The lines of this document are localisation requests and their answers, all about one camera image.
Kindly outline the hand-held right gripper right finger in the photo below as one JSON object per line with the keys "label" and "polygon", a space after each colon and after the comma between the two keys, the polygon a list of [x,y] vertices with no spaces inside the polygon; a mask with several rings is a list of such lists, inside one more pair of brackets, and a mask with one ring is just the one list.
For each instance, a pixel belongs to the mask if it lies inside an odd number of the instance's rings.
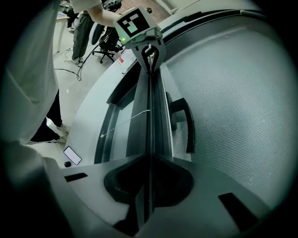
{"label": "hand-held right gripper right finger", "polygon": [[182,159],[156,156],[161,175],[170,182],[167,206],[154,212],[140,236],[245,236],[270,209],[227,174]]}

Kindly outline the white table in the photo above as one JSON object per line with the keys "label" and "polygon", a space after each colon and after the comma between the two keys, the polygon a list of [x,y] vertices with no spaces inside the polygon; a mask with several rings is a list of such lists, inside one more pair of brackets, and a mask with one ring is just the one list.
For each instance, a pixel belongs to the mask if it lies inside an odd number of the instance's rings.
{"label": "white table", "polygon": [[69,19],[69,17],[67,15],[65,15],[62,12],[58,12],[56,22],[60,23],[61,27],[60,27],[59,36],[58,36],[56,53],[59,53],[61,51],[61,42],[62,42],[63,32],[67,26],[68,19]]}

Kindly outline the smartphone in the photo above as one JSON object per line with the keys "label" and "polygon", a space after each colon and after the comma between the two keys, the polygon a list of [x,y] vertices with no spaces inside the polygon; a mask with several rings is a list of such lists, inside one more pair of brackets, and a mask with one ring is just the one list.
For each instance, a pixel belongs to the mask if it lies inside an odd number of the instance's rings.
{"label": "smartphone", "polygon": [[67,147],[63,153],[66,155],[66,157],[71,160],[75,165],[78,165],[81,162],[81,158],[74,152],[74,150],[71,147]]}

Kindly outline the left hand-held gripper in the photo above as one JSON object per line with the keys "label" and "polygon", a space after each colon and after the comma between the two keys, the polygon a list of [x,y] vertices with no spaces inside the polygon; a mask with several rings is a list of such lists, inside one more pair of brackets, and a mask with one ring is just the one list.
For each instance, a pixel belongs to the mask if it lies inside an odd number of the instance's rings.
{"label": "left hand-held gripper", "polygon": [[142,7],[135,7],[126,11],[117,21],[114,22],[114,27],[118,33],[121,43],[125,45],[127,49],[132,48],[132,52],[142,69],[146,73],[154,73],[164,61],[166,48],[164,43],[161,43],[160,45],[158,43],[151,44],[151,48],[153,48],[155,56],[153,57],[150,70],[148,56],[146,55],[146,50],[148,50],[149,45],[144,43],[154,40],[145,40],[144,34],[146,31],[153,28],[157,28],[161,33],[161,28],[150,16],[147,10]]}

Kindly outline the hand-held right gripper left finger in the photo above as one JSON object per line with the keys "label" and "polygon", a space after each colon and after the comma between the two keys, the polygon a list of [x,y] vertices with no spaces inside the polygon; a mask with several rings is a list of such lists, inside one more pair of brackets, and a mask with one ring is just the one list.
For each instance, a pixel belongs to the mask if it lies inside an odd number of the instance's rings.
{"label": "hand-held right gripper left finger", "polygon": [[76,235],[138,235],[149,218],[147,154],[62,170]]}

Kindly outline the person's black trousers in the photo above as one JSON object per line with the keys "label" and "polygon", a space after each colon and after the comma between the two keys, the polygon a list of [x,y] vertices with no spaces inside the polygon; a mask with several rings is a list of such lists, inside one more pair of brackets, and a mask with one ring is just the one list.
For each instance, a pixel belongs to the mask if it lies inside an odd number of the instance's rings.
{"label": "person's black trousers", "polygon": [[[57,92],[54,102],[51,105],[48,113],[46,114],[46,117],[44,118],[42,124],[32,138],[57,138],[58,136],[60,136],[47,126],[47,118],[50,119],[55,126],[60,126],[62,124],[59,91]],[[63,142],[64,138],[62,136],[60,137],[60,142]]]}

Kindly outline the white windowsill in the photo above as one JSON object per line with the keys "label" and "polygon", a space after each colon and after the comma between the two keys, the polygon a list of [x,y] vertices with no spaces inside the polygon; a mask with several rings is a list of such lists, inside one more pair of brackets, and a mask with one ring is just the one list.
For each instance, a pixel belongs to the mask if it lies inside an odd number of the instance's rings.
{"label": "white windowsill", "polygon": [[73,121],[66,148],[81,158],[70,168],[147,152],[148,74],[138,62],[125,73],[114,63],[87,94]]}

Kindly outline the person's left forearm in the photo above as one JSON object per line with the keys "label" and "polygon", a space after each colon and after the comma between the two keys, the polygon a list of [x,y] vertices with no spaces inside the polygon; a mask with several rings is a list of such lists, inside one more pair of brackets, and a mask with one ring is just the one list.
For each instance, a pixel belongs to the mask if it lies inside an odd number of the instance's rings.
{"label": "person's left forearm", "polygon": [[103,26],[114,27],[114,22],[120,18],[120,15],[103,9],[100,0],[97,2],[95,6],[87,10],[92,20]]}

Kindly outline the person's white shirt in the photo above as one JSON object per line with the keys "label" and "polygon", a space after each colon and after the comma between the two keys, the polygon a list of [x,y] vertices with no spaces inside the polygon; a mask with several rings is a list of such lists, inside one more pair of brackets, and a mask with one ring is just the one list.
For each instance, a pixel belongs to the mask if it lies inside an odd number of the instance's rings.
{"label": "person's white shirt", "polygon": [[[59,91],[53,37],[60,0],[43,2],[6,60],[0,85],[0,141],[25,145],[37,132]],[[47,126],[64,138],[47,118]]]}

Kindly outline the person's sneaker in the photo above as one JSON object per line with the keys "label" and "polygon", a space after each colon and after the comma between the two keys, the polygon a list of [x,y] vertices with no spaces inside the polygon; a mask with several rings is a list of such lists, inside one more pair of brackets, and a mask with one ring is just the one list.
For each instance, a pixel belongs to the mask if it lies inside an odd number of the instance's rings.
{"label": "person's sneaker", "polygon": [[61,124],[60,126],[56,126],[58,130],[62,132],[62,134],[68,135],[70,131],[70,126]]}
{"label": "person's sneaker", "polygon": [[61,141],[61,137],[58,136],[57,138],[32,138],[30,141],[26,143],[26,145],[35,145],[35,144],[42,144],[42,143],[58,143]]}

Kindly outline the black office chair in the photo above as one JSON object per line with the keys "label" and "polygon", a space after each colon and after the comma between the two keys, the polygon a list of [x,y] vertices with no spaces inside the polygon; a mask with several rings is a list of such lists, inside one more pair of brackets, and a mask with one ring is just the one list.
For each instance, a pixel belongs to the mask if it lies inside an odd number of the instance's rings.
{"label": "black office chair", "polygon": [[114,63],[114,55],[124,48],[115,28],[105,27],[97,23],[94,23],[91,28],[89,40],[92,45],[95,45],[95,48],[99,47],[100,50],[94,49],[92,55],[96,53],[101,54],[101,64],[105,57],[109,58]]}

